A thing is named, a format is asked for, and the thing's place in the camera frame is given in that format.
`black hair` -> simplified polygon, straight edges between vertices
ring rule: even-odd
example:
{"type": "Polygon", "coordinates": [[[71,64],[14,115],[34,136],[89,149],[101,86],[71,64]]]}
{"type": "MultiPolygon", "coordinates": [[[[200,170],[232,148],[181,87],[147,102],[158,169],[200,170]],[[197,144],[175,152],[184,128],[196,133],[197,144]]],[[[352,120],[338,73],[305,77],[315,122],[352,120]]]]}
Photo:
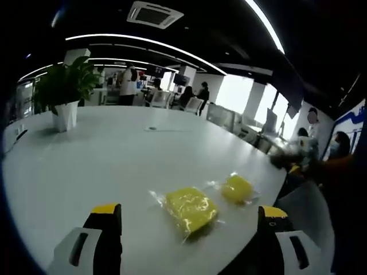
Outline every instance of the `black hair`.
{"type": "Polygon", "coordinates": [[[160,78],[155,78],[153,81],[153,86],[155,86],[158,90],[162,90],[161,89],[161,79],[160,78]]]}
{"type": "Polygon", "coordinates": [[[138,72],[136,69],[131,69],[131,81],[136,81],[138,79],[138,72]]]}
{"type": "Polygon", "coordinates": [[[309,133],[307,133],[306,129],[301,127],[301,128],[298,129],[297,135],[298,136],[309,136],[309,133]]]}
{"type": "Polygon", "coordinates": [[[193,93],[193,87],[187,86],[183,93],[193,93]]]}
{"type": "Polygon", "coordinates": [[[317,114],[317,109],[316,109],[315,107],[311,107],[311,108],[309,109],[309,112],[314,112],[314,113],[316,113],[316,115],[318,115],[318,114],[317,114]]]}
{"type": "Polygon", "coordinates": [[[132,63],[127,63],[126,67],[131,71],[131,81],[136,81],[138,79],[138,71],[136,69],[133,69],[134,65],[132,63]]]}
{"type": "Polygon", "coordinates": [[[338,158],[344,158],[350,152],[350,139],[348,135],[342,131],[337,132],[339,142],[338,158]]]}

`clear plastic packaging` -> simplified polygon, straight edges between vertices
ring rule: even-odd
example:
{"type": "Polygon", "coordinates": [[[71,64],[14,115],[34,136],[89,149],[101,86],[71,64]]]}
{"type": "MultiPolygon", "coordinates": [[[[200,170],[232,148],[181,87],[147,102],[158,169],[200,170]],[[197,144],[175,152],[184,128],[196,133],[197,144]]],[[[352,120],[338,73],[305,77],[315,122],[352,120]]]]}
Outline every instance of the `clear plastic packaging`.
{"type": "Polygon", "coordinates": [[[209,182],[208,185],[219,190],[226,201],[238,206],[251,204],[260,197],[253,185],[236,172],[231,173],[225,182],[209,182]]]}
{"type": "Polygon", "coordinates": [[[163,195],[150,191],[156,201],[175,219],[185,239],[216,221],[218,208],[195,187],[186,187],[163,195]]]}

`column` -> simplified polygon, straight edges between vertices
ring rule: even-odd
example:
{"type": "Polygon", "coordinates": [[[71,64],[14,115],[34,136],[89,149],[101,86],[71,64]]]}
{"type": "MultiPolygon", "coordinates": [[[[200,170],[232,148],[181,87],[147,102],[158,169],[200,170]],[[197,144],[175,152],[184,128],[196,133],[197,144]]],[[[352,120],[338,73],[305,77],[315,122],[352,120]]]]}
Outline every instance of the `column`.
{"type": "Polygon", "coordinates": [[[254,82],[250,91],[250,96],[245,107],[244,114],[249,119],[255,119],[257,109],[259,108],[260,101],[263,98],[265,85],[254,82]]]}
{"type": "Polygon", "coordinates": [[[188,78],[190,78],[190,81],[188,83],[188,86],[193,85],[194,82],[194,78],[195,78],[195,74],[196,74],[196,69],[189,67],[189,66],[181,66],[179,68],[179,73],[181,75],[187,76],[188,78]]]}
{"type": "Polygon", "coordinates": [[[64,58],[64,64],[65,65],[71,65],[73,64],[74,60],[77,59],[80,56],[91,56],[91,51],[88,49],[74,49],[67,51],[65,58],[64,58]]]}

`ceiling vent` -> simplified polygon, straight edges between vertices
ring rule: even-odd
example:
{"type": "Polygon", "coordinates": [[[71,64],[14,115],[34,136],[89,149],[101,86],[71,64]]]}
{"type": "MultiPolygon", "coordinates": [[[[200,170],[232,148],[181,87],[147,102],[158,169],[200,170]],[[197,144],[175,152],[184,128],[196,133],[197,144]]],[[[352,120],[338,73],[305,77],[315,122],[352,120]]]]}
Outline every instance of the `ceiling vent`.
{"type": "Polygon", "coordinates": [[[168,7],[135,1],[127,16],[127,22],[165,29],[182,16],[183,13],[168,7]]]}

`face mask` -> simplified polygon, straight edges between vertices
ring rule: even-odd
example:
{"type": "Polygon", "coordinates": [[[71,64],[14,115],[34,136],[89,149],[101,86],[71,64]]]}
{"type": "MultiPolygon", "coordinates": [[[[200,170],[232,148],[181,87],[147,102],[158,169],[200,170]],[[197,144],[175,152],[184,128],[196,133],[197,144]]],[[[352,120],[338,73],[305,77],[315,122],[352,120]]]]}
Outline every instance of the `face mask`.
{"type": "Polygon", "coordinates": [[[332,142],[330,145],[330,156],[336,156],[339,150],[339,143],[336,141],[332,142]]]}

